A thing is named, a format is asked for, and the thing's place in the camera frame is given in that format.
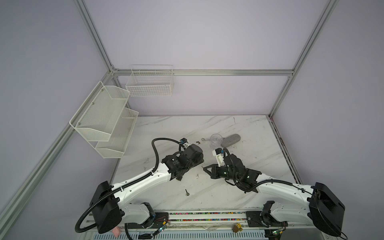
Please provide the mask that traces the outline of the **pink eraser block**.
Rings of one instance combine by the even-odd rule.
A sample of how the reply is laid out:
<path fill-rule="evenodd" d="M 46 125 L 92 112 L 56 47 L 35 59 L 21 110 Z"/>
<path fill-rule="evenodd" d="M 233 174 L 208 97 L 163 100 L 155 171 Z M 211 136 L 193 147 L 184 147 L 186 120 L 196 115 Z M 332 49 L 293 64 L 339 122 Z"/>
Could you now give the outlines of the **pink eraser block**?
<path fill-rule="evenodd" d="M 121 230 L 119 227 L 115 227 L 112 229 L 112 233 L 115 238 L 118 238 L 121 235 Z"/>

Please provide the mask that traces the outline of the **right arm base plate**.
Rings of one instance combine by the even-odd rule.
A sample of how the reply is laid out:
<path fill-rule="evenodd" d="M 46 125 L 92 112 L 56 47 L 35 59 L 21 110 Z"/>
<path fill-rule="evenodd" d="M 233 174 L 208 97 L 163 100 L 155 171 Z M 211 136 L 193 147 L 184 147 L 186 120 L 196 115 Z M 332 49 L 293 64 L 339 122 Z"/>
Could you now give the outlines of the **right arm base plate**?
<path fill-rule="evenodd" d="M 246 212 L 246 219 L 250 228 L 256 227 L 287 227 L 288 222 L 279 222 L 272 217 L 271 214 L 263 213 L 262 211 L 248 211 Z"/>

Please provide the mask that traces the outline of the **clear plastic cup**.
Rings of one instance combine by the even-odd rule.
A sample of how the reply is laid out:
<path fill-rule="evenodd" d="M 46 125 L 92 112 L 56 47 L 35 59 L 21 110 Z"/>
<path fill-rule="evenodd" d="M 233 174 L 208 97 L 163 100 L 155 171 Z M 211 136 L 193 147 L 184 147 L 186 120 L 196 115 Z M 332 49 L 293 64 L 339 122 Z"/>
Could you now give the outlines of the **clear plastic cup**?
<path fill-rule="evenodd" d="M 221 148 L 223 137 L 220 134 L 213 134 L 210 137 L 210 147 L 212 150 Z"/>

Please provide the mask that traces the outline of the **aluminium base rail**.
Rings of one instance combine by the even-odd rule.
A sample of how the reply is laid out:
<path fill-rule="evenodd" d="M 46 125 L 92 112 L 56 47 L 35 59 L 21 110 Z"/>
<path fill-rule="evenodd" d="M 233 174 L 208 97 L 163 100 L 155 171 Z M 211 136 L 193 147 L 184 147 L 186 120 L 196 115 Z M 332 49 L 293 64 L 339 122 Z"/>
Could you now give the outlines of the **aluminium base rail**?
<path fill-rule="evenodd" d="M 287 227 L 250 228 L 244 210 L 169 211 L 168 221 L 158 229 L 129 229 L 128 224 L 117 227 L 121 235 L 115 238 L 112 231 L 99 234 L 97 229 L 81 234 L 82 240 L 332 240 L 312 225 L 288 222 Z M 239 223 L 243 231 L 233 233 Z"/>

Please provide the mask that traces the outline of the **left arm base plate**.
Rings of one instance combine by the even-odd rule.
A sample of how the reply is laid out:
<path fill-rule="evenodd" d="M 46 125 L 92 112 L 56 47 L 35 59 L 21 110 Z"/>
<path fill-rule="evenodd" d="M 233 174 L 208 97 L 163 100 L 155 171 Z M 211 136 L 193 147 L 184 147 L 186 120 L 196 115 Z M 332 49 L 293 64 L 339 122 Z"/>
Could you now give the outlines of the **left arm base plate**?
<path fill-rule="evenodd" d="M 136 224 L 130 223 L 128 224 L 129 229 L 158 229 L 162 226 L 164 221 L 168 221 L 169 213 L 166 212 L 157 212 L 155 216 L 150 216 L 144 223 Z"/>

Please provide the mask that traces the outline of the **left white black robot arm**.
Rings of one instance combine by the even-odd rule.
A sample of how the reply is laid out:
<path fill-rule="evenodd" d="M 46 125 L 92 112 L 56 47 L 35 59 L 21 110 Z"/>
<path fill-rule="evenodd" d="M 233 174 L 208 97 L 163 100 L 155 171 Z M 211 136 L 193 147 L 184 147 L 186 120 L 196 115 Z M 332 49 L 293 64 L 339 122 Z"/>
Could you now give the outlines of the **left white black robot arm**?
<path fill-rule="evenodd" d="M 99 234 L 112 231 L 124 223 L 146 229 L 156 221 L 157 214 L 148 202 L 133 204 L 140 194 L 173 179 L 181 181 L 184 174 L 204 161 L 203 150 L 195 144 L 180 143 L 180 150 L 160 159 L 155 151 L 156 164 L 138 178 L 109 185 L 99 184 L 91 200 L 94 227 Z"/>

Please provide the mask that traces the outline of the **white two-tier mesh shelf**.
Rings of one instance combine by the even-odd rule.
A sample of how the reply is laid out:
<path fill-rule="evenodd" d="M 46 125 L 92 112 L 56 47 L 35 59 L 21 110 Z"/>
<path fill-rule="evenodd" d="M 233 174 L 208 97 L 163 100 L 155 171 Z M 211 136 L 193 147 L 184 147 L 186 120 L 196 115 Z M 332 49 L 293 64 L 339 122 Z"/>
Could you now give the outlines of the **white two-tier mesh shelf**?
<path fill-rule="evenodd" d="M 128 108 L 130 95 L 125 89 L 98 82 L 69 121 L 104 159 L 125 155 L 139 115 Z"/>

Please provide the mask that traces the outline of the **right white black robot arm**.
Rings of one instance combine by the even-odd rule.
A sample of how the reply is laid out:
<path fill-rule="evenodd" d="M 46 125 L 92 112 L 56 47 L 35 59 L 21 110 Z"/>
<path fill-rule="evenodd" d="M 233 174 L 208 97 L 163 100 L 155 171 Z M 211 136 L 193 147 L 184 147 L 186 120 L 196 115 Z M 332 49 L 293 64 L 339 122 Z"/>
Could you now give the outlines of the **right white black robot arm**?
<path fill-rule="evenodd" d="M 264 204 L 260 221 L 266 228 L 273 223 L 303 223 L 327 235 L 348 239 L 342 231 L 346 207 L 325 184 L 311 186 L 279 180 L 245 167 L 234 154 L 218 154 L 216 158 L 217 164 L 203 168 L 211 179 L 224 179 L 245 194 L 268 194 L 290 202 L 286 207 L 279 207 L 273 200 Z"/>

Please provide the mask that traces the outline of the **aluminium frame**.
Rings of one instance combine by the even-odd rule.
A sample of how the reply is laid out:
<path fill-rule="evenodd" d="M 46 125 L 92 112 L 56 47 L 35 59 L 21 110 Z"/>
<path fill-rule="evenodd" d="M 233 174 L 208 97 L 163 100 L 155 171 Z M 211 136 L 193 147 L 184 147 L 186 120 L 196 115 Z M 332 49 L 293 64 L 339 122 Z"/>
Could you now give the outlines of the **aluminium frame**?
<path fill-rule="evenodd" d="M 88 32 L 91 35 L 93 42 L 101 54 L 103 62 L 107 66 L 107 72 L 102 78 L 102 83 L 108 83 L 110 80 L 114 81 L 116 85 L 119 85 L 117 79 L 118 76 L 130 75 L 130 70 L 123 69 L 114 69 L 110 59 L 107 56 L 104 45 L 100 35 L 96 30 L 94 21 L 92 20 L 91 14 L 87 8 L 85 1 L 75 1 L 75 6 L 77 7 L 80 16 L 82 17 L 85 26 Z M 310 51 L 312 50 L 315 42 L 317 41 L 321 31 L 323 30 L 326 22 L 329 20 L 334 9 L 336 8 L 338 1 L 327 1 L 324 9 L 321 12 L 320 17 L 318 18 L 314 29 L 312 30 L 295 66 L 291 70 L 282 70 L 282 69 L 271 69 L 271 70 L 174 70 L 175 76 L 287 76 L 288 79 L 284 84 L 282 91 L 279 93 L 279 96 L 274 103 L 271 112 L 268 114 L 268 118 L 272 118 L 279 106 L 281 105 L 284 97 L 286 96 L 289 88 L 293 84 L 293 81 L 296 79 L 300 69 L 302 68 L 305 60 L 307 59 Z M 5 235 L 13 227 L 19 216 L 24 211 L 25 207 L 30 202 L 33 197 L 36 189 L 39 187 L 50 168 L 56 161 L 58 154 L 62 151 L 62 148 L 66 145 L 69 138 L 72 136 L 75 128 L 70 124 L 67 124 L 58 138 L 50 146 L 48 151 L 45 153 L 41 161 L 37 164 L 35 169 L 28 176 L 26 181 L 21 185 L 19 190 L 16 192 L 14 197 L 11 199 L 9 204 L 5 207 L 4 211 L 1 213 L 1 238 L 4 238 Z"/>

